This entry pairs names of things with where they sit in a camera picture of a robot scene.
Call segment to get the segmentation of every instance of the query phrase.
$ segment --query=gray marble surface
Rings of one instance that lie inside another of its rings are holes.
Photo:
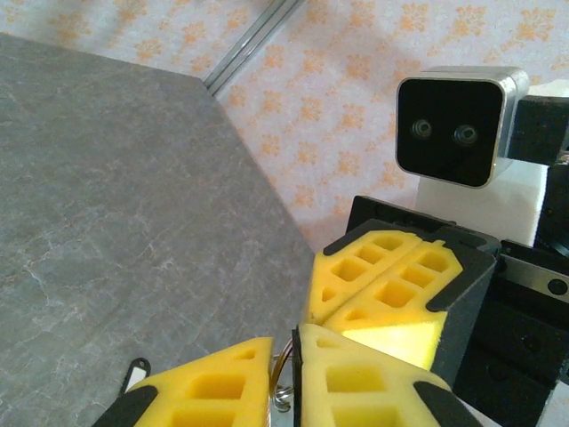
[[[90,425],[140,356],[282,345],[311,263],[199,80],[0,36],[0,425]]]

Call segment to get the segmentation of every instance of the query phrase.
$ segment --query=yellow foam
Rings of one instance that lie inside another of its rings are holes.
[[[426,304],[462,272],[443,243],[420,243],[339,307],[323,326],[430,369],[446,312],[428,311]]]
[[[304,320],[322,325],[345,301],[420,242],[412,233],[377,230],[368,232],[336,254],[317,254]]]
[[[158,395],[136,427],[266,427],[272,338],[254,338],[153,375]]]
[[[300,325],[302,427],[437,427],[413,388],[430,372],[317,325]]]

